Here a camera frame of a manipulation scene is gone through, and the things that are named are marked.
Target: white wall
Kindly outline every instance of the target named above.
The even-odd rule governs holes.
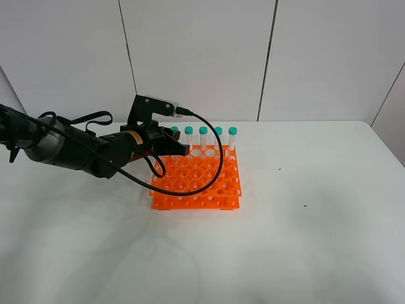
[[[137,92],[256,120],[275,0],[121,0]]]
[[[405,165],[405,69],[399,74],[372,127]]]
[[[10,106],[14,110],[24,111],[21,102],[18,100],[13,87],[7,79],[6,74],[0,66],[0,104]]]
[[[280,0],[260,120],[372,122],[405,59],[405,1]]]
[[[0,65],[35,117],[125,121],[135,96],[117,0],[1,0]]]

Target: orange test tube rack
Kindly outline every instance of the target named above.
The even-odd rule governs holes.
[[[171,196],[150,191],[153,196],[152,208],[156,210],[174,209],[239,209],[240,188],[239,168],[236,149],[227,150],[223,145],[223,167],[216,182],[207,190],[194,196]],[[166,175],[159,179],[154,176],[152,185],[161,189],[175,192],[190,192],[206,185],[215,175],[220,163],[219,151],[213,145],[207,145],[207,150],[201,155],[193,156],[193,151],[200,150],[200,145],[193,145],[188,156],[164,156],[163,163]],[[161,172],[159,163],[155,169]]]

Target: robotic arm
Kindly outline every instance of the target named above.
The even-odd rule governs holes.
[[[211,182],[195,191],[176,193],[149,185],[121,169],[127,163],[143,158],[153,173],[162,177],[166,174],[166,170],[159,156],[189,154],[189,145],[178,142],[180,131],[160,127],[157,121],[152,120],[153,113],[174,117],[195,116],[214,132],[220,145],[220,166]],[[168,195],[195,195],[207,189],[218,178],[223,163],[221,141],[212,125],[199,115],[179,107],[178,104],[136,95],[128,122],[121,126],[118,133],[96,137],[94,132],[87,129],[87,125],[85,131],[73,126],[105,115],[111,120],[90,121],[87,125],[91,123],[109,125],[112,116],[107,111],[101,111],[76,120],[68,120],[56,116],[53,112],[46,112],[38,119],[34,119],[0,104],[0,144],[10,150],[11,163],[14,162],[19,150],[23,149],[35,162],[82,170],[107,179],[119,172],[141,186]],[[159,162],[162,174],[155,171],[148,156],[154,157]]]

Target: orange label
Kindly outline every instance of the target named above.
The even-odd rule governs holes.
[[[133,138],[137,141],[137,144],[143,144],[144,141],[142,140],[141,136],[136,133],[135,131],[127,131],[129,134],[132,135]]]

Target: black cable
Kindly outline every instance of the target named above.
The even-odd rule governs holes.
[[[78,144],[79,146],[81,146],[82,148],[84,148],[85,150],[87,150],[88,152],[92,153],[94,156],[96,156],[98,159],[100,159],[102,162],[104,162],[105,164],[109,165],[111,168],[113,168],[114,170],[116,170],[117,172],[121,173],[122,175],[124,175],[126,178],[130,179],[133,182],[136,182],[137,184],[144,186],[145,188],[148,188],[150,190],[156,191],[158,193],[162,193],[162,194],[166,194],[166,195],[172,195],[172,196],[192,196],[192,195],[196,195],[198,193],[203,192],[204,190],[207,190],[209,187],[211,187],[215,181],[217,180],[217,178],[219,178],[220,174],[221,174],[221,170],[222,170],[222,165],[223,165],[223,150],[222,150],[222,143],[221,143],[221,139],[219,137],[219,135],[216,133],[214,127],[205,119],[203,119],[203,117],[187,110],[187,109],[181,109],[181,110],[185,110],[187,111],[186,113],[182,113],[184,115],[188,115],[188,116],[194,116],[198,119],[200,119],[202,122],[204,122],[213,132],[214,135],[216,137],[216,140],[218,141],[218,145],[220,148],[220,164],[218,167],[218,170],[216,171],[215,176],[213,177],[213,179],[206,184],[205,186],[201,187],[200,189],[194,190],[194,191],[190,191],[190,192],[173,192],[173,191],[167,191],[155,186],[152,186],[146,182],[144,182],[143,180],[140,180],[138,178],[136,178],[135,176],[133,176],[132,174],[129,174],[128,172],[122,170],[121,168],[117,167],[116,165],[114,165],[113,163],[111,163],[109,161],[109,159],[105,158],[103,155],[99,154],[97,151],[94,151],[92,148],[89,148],[88,146],[86,146],[85,144],[83,144],[81,141],[79,141],[78,139],[74,138],[73,136],[71,136],[70,134],[67,134],[65,132],[63,132],[62,130],[57,129],[56,127],[53,127],[52,125],[49,125],[45,122],[41,122],[38,119],[29,117],[28,115],[25,115],[25,118],[30,121],[33,122],[37,125],[40,125],[41,127],[44,127],[48,130],[51,130],[71,141],[73,141],[74,143]]]

